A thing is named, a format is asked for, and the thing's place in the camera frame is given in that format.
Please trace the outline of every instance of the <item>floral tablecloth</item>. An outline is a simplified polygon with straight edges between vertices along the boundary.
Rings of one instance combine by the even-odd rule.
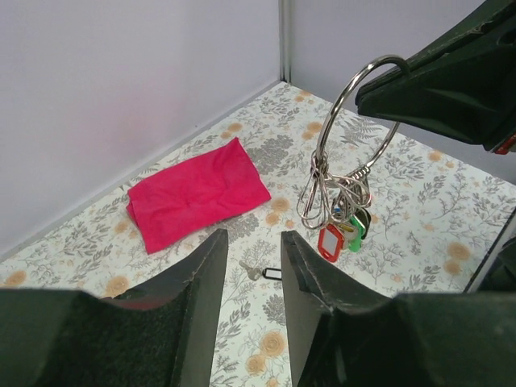
[[[284,83],[214,125],[138,177],[0,264],[4,286],[80,288],[115,296],[155,276],[215,228],[230,250],[218,323],[213,387],[290,386],[281,283],[250,281],[238,265],[280,267],[280,233],[298,230],[295,206],[329,102]],[[327,144],[330,168],[365,161],[386,129],[346,112]],[[127,189],[153,173],[239,137],[273,199],[255,210],[146,254],[127,216]],[[396,135],[369,178],[372,227],[362,250],[336,265],[376,291],[461,291],[516,205],[509,183]]]

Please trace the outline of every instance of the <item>green tag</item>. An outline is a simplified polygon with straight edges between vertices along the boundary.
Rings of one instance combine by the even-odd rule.
[[[362,247],[362,235],[365,233],[365,229],[362,223],[358,221],[354,216],[350,219],[353,226],[358,229],[358,236],[354,240],[349,242],[348,248],[352,252],[358,252]]]

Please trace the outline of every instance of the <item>towel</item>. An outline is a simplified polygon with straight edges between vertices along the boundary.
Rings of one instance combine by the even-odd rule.
[[[127,194],[127,212],[149,254],[271,198],[237,138],[148,177]]]

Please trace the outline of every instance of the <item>keychain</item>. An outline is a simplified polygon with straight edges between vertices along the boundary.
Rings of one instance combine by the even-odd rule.
[[[322,125],[317,147],[311,157],[310,178],[298,200],[297,210],[303,226],[320,230],[318,250],[330,262],[338,260],[343,248],[352,252],[360,250],[371,224],[371,214],[367,211],[372,198],[368,175],[371,167],[389,146],[400,123],[394,123],[369,161],[348,175],[340,176],[329,172],[328,155],[324,148],[333,122],[347,98],[374,69],[387,64],[396,65],[404,75],[409,73],[408,64],[400,56],[381,56],[351,79]],[[318,209],[313,214],[316,202]]]

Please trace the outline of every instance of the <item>white panel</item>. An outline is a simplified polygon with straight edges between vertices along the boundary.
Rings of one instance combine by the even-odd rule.
[[[349,79],[377,56],[409,57],[469,15],[483,0],[292,1],[292,83],[334,101]],[[353,98],[346,108],[356,111]],[[516,154],[497,156],[404,125],[400,131],[516,183]]]
[[[2,0],[0,252],[279,77],[277,0]]]

